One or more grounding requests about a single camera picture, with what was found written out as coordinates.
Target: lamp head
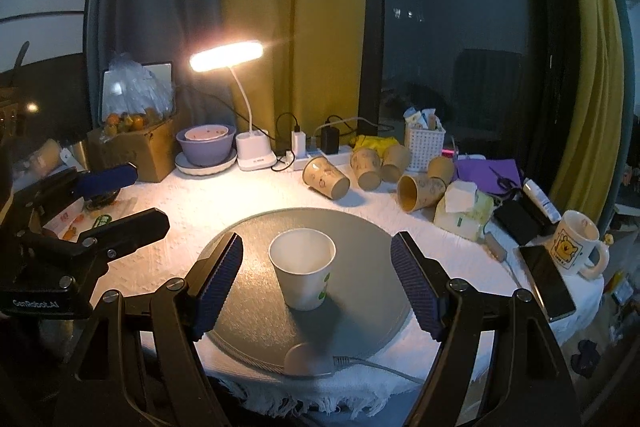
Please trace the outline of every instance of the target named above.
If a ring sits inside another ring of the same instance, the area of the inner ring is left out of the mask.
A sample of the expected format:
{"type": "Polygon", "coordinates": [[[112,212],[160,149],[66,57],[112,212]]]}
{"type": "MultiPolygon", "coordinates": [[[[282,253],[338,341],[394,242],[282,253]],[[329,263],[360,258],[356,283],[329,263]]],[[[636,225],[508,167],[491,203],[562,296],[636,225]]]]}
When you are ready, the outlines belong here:
{"type": "Polygon", "coordinates": [[[260,58],[262,53],[262,44],[258,41],[234,42],[191,55],[189,63],[193,71],[202,73],[219,68],[230,68],[260,58]]]}

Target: white tablecloth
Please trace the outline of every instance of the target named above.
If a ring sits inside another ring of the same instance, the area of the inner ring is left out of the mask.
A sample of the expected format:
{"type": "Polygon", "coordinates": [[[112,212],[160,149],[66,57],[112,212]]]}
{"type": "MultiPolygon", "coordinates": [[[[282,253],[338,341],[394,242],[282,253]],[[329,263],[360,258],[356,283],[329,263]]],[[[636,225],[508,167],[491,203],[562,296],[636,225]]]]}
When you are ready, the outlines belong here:
{"type": "MultiPolygon", "coordinates": [[[[395,186],[382,184],[374,192],[360,190],[348,166],[341,168],[351,177],[351,190],[340,201],[330,201],[302,182],[300,172],[272,172],[269,169],[242,172],[234,166],[206,178],[192,178],[172,172],[160,184],[136,184],[123,190],[122,197],[137,197],[135,211],[156,207],[167,213],[171,229],[164,240],[110,263],[98,281],[92,304],[108,289],[123,295],[153,292],[171,277],[187,274],[204,246],[222,230],[246,217],[300,206],[332,208],[363,217],[394,235],[408,230],[423,253],[437,259],[450,277],[462,277],[476,289],[511,295],[517,288],[507,270],[476,243],[439,229],[420,212],[405,214],[396,202],[395,186]]],[[[510,252],[511,266],[525,287],[529,287],[521,267],[513,258],[513,240],[494,227],[494,235],[510,252]]],[[[577,312],[552,324],[560,343],[588,325],[598,309],[602,278],[587,282],[580,276],[567,277],[567,286],[577,312]]],[[[484,373],[490,363],[493,333],[481,335],[473,378],[484,373]]],[[[153,347],[151,334],[143,334],[143,344],[153,347]]],[[[401,377],[363,366],[354,366],[329,378],[300,380],[248,367],[218,349],[206,336],[196,349],[208,375],[220,379],[236,396],[246,399],[248,409],[268,414],[284,414],[302,403],[302,409],[317,405],[333,412],[344,403],[354,414],[367,409],[374,414],[392,394],[416,385],[401,377]]],[[[418,327],[411,313],[395,339],[371,360],[404,373],[426,378],[438,344],[418,327]]]]}

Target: phone screen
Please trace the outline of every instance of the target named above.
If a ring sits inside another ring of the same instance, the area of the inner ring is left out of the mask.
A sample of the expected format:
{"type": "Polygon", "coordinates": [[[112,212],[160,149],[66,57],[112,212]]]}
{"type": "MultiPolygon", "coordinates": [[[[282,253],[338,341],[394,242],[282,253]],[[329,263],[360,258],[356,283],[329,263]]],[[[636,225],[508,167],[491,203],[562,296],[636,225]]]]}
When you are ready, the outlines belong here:
{"type": "Polygon", "coordinates": [[[558,268],[542,245],[520,247],[529,273],[529,282],[536,300],[549,322],[563,319],[575,313],[575,303],[564,284],[558,268]]]}

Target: white basket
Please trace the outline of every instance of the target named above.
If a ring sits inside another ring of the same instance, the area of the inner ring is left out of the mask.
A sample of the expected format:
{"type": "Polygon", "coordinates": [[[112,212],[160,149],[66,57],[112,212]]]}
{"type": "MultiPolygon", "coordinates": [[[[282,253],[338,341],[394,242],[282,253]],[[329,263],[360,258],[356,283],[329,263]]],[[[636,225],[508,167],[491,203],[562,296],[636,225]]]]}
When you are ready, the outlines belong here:
{"type": "Polygon", "coordinates": [[[408,171],[426,172],[432,158],[442,155],[443,131],[411,128],[404,126],[404,146],[411,151],[408,171]]]}

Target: round placemat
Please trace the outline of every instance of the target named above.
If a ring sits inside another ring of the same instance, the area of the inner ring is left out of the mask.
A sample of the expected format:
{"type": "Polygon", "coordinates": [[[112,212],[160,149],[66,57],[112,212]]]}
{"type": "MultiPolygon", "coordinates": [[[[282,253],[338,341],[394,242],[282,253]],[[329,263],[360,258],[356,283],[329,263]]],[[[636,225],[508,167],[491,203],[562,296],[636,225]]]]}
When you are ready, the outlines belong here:
{"type": "Polygon", "coordinates": [[[244,258],[208,335],[232,357],[275,373],[327,375],[332,356],[370,357],[404,324],[410,305],[391,264],[391,236],[373,223],[337,210],[290,208],[249,217],[229,231],[242,238],[244,258]],[[324,232],[336,247],[326,299],[309,312],[284,303],[268,257],[279,233],[301,227],[324,232]]]}

